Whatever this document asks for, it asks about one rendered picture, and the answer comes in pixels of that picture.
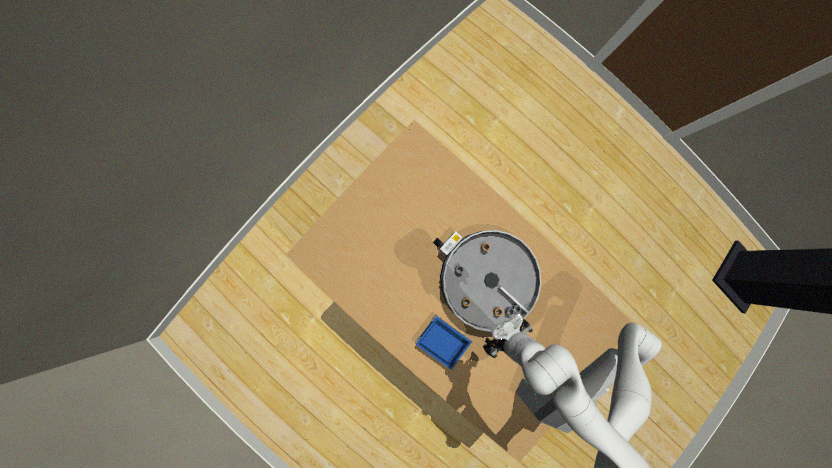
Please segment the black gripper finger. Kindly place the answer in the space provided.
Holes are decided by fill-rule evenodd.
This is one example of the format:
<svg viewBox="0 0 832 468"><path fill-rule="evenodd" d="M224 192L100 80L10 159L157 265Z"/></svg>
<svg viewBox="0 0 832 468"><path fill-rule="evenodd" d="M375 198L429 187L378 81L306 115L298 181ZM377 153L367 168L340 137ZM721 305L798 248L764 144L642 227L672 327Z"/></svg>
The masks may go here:
<svg viewBox="0 0 832 468"><path fill-rule="evenodd" d="M487 345L483 345L483 349L485 350L485 352L486 352L486 353L488 352L488 353L487 353L488 355L490 355L490 356L491 356L491 357L493 357L493 358L496 358L496 357L497 357L497 355L496 355L496 354L497 354L497 353L501 350L501 348L498 348L498 347L497 347L497 343L498 343L498 341L500 341L501 339L496 339L496 340L495 340L495 339L493 339L493 340L490 340L488 337L486 337L485 339L486 339L486 340L485 340L485 342L486 342L486 344L487 344L488 346L487 346ZM494 346L493 344L494 344L495 346ZM489 354L489 353L490 353L490 354Z"/></svg>
<svg viewBox="0 0 832 468"><path fill-rule="evenodd" d="M532 332L532 331L533 331L533 329L532 329L532 327L530 326L530 324L529 324L529 323L528 323L528 322L527 322L524 318L523 318L523 322L522 322L522 323L523 323L523 324L521 325L520 329L522 329L522 327L524 326L524 327L523 327L523 329L522 329L522 331L523 331L523 332L525 332L525 333L526 333L526 332L528 332L528 331L529 331L529 332Z"/></svg>

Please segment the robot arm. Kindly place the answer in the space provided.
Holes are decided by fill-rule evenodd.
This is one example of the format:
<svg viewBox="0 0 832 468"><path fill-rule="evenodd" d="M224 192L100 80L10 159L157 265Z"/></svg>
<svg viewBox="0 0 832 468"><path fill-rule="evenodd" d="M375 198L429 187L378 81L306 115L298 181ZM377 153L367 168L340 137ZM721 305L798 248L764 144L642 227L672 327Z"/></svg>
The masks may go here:
<svg viewBox="0 0 832 468"><path fill-rule="evenodd" d="M521 315L513 314L491 335L505 339L506 354L521 364L533 391L548 395L559 387L554 405L570 428L598 450L594 468L650 468L628 441L650 414L651 387L642 366L660 352L661 340L641 325L628 323L619 334L618 349L608 349L579 373L565 347L545 348L520 331L522 322ZM606 420L594 401L613 384Z"/></svg>

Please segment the blue crate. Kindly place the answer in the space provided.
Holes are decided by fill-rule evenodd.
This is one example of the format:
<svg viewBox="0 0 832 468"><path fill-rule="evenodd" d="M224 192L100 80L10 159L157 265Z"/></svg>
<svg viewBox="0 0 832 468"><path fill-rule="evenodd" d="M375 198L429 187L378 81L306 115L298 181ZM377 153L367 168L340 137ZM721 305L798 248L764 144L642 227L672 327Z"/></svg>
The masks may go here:
<svg viewBox="0 0 832 468"><path fill-rule="evenodd" d="M455 330L436 314L422 335L416 340L418 347L451 370L471 343L472 341L469 338L466 338L465 335Z"/></svg>

